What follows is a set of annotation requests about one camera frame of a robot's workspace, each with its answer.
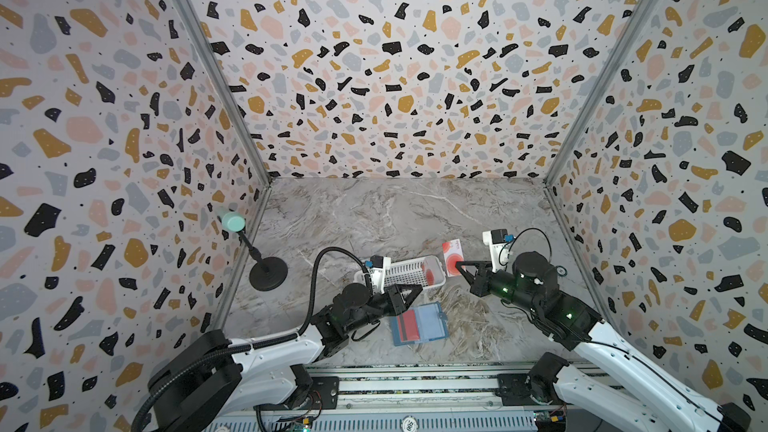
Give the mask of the white plastic basket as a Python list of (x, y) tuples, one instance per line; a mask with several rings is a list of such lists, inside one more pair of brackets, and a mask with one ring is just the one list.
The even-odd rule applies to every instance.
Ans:
[[(436, 256), (424, 256), (424, 257), (418, 257), (414, 259), (399, 261), (399, 262), (393, 262), (391, 264), (391, 268), (388, 270), (385, 280), (385, 288), (391, 285), (396, 284), (403, 284), (403, 285), (421, 285), (424, 290), (432, 290), (439, 287), (442, 287), (445, 282), (447, 275), (445, 271), (443, 270), (445, 274), (445, 281), (442, 285), (437, 287), (427, 287), (425, 284), (425, 280), (423, 277), (422, 272), (422, 262), (427, 257), (435, 257)], [(363, 284), (363, 272), (356, 272), (354, 275), (354, 282)]]

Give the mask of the red-circle credit card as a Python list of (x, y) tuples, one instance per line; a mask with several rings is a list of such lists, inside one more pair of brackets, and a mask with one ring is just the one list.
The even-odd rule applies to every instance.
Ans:
[(459, 239), (453, 239), (442, 244), (445, 271), (448, 277), (460, 276), (456, 264), (464, 260), (463, 249)]
[(393, 317), (391, 327), (396, 345), (417, 343), (421, 340), (418, 319), (414, 310)]

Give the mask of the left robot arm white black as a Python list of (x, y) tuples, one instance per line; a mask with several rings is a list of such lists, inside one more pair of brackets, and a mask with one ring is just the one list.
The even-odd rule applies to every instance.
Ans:
[(160, 431), (202, 431), (222, 413), (248, 407), (297, 409), (315, 390), (308, 366), (405, 313), (422, 293), (419, 284), (394, 284), (373, 293), (361, 283), (345, 287), (295, 331), (256, 339), (204, 334), (150, 379), (149, 396), (133, 419), (134, 431), (154, 422)]

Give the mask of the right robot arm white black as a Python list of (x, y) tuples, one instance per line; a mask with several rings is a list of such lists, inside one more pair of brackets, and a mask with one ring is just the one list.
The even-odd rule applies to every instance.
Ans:
[(751, 417), (739, 405), (719, 405), (687, 387), (641, 354), (595, 309), (562, 291), (555, 266), (540, 253), (519, 254), (508, 271), (495, 270), (489, 261), (460, 261), (456, 268), (471, 294), (494, 296), (522, 310), (544, 336), (622, 387), (615, 390), (546, 353), (526, 379), (535, 402), (575, 405), (623, 431), (749, 429)]

